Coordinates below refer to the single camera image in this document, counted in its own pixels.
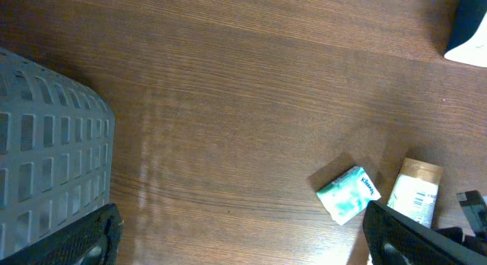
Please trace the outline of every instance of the gray plastic laundry basket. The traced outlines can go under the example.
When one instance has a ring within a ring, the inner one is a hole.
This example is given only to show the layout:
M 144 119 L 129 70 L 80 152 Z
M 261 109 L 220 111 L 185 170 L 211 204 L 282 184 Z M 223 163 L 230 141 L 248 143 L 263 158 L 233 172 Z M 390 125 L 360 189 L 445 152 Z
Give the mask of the gray plastic laundry basket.
M 108 203 L 114 120 L 90 88 L 0 48 L 0 259 Z

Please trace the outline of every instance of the white object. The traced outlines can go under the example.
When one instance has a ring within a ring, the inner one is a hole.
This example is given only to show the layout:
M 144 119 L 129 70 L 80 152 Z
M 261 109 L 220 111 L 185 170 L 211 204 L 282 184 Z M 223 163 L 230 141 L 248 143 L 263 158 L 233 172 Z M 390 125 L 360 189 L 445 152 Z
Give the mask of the white object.
M 431 227 L 438 185 L 400 174 L 387 205 L 425 227 Z
M 367 207 L 380 193 L 364 168 L 355 166 L 317 192 L 321 203 L 340 225 L 344 225 Z
M 444 57 L 487 67 L 487 0 L 460 0 Z
M 0 260 L 109 202 L 114 124 L 93 90 L 0 48 Z

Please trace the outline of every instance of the kleenex tissue pack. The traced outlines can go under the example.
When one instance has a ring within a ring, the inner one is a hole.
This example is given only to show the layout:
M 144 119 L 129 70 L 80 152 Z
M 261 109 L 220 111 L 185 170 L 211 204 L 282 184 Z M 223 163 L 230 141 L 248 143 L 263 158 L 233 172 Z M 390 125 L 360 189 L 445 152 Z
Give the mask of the kleenex tissue pack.
M 332 219 L 340 225 L 367 208 L 369 201 L 380 199 L 371 179 L 359 166 L 346 171 L 317 195 Z

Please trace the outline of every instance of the black object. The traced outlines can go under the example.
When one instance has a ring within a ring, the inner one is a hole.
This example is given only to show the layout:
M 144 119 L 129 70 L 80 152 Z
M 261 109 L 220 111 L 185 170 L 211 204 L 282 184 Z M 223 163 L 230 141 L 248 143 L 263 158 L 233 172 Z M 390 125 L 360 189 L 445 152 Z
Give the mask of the black object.
M 447 52 L 471 39 L 487 13 L 487 0 L 460 0 Z
M 0 261 L 6 264 L 115 264 L 123 221 L 113 203 Z
M 460 227 L 450 227 L 436 230 L 436 232 L 444 237 L 451 239 L 452 241 L 462 244 L 463 230 Z
M 479 191 L 457 193 L 457 199 L 475 236 L 485 240 L 487 238 L 487 206 Z
M 378 201 L 369 202 L 362 227 L 374 265 L 487 264 L 487 257 Z

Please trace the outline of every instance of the wooden floor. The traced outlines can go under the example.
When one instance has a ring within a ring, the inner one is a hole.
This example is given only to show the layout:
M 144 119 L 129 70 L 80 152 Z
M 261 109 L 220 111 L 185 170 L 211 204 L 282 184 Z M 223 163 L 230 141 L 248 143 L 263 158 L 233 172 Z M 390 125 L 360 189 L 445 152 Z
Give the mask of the wooden floor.
M 363 213 L 315 191 L 444 166 L 434 227 L 487 194 L 487 69 L 448 62 L 458 0 L 0 0 L 0 46 L 116 113 L 120 264 L 361 264 Z

